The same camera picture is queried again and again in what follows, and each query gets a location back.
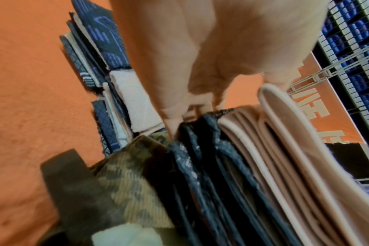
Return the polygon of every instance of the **orange floor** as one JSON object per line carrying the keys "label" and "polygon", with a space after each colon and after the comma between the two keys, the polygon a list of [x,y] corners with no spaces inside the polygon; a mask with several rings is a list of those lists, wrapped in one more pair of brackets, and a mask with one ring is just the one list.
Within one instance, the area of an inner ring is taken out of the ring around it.
{"label": "orange floor", "polygon": [[[108,0],[95,0],[109,7]],[[59,35],[71,0],[0,1],[0,246],[31,246],[56,220],[39,165],[75,148],[103,158],[91,101]],[[227,107],[255,103],[259,76],[239,77]]]}

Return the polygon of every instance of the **hand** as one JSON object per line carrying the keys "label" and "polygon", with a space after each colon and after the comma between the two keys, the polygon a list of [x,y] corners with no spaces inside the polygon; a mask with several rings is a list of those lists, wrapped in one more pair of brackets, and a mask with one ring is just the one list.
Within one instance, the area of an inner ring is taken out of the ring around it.
{"label": "hand", "polygon": [[110,0],[132,68],[170,137],[195,112],[223,109],[239,74],[287,90],[328,0]]}

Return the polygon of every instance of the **metal wire rack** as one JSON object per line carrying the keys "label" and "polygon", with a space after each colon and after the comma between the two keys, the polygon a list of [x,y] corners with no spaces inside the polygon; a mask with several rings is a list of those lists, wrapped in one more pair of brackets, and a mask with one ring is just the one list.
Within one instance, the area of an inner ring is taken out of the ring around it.
{"label": "metal wire rack", "polygon": [[318,43],[330,66],[292,84],[293,95],[337,76],[369,127],[369,0],[333,0]]}

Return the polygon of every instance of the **camouflage fabric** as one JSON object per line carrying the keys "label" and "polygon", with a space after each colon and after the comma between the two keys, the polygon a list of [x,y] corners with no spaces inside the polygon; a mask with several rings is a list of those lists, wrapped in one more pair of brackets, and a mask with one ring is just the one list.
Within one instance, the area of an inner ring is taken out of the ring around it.
{"label": "camouflage fabric", "polygon": [[100,184],[123,211],[125,223],[174,228],[156,190],[146,178],[148,166],[163,162],[168,143],[166,132],[139,136],[92,167]]}

